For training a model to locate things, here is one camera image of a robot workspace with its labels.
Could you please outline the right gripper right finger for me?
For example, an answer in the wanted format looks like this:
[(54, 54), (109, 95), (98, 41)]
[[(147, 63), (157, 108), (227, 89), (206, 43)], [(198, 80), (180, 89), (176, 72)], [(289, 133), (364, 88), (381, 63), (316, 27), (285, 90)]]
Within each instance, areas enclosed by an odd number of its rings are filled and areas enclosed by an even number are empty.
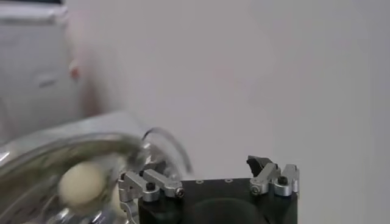
[(249, 180), (249, 189), (252, 195), (267, 194), (270, 190), (279, 197), (290, 197), (293, 193), (299, 194), (300, 171), (294, 164), (287, 164), (283, 170), (269, 158), (247, 157), (253, 177)]

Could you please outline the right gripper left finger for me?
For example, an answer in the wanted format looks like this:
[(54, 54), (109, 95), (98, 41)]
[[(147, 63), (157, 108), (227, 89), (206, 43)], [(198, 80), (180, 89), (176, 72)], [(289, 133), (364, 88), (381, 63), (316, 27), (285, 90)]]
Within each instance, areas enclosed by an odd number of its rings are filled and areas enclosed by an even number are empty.
[(185, 190), (181, 181), (170, 179), (153, 169), (124, 172), (118, 179), (120, 208), (130, 223), (140, 223), (140, 202), (155, 203), (161, 196), (181, 200)]

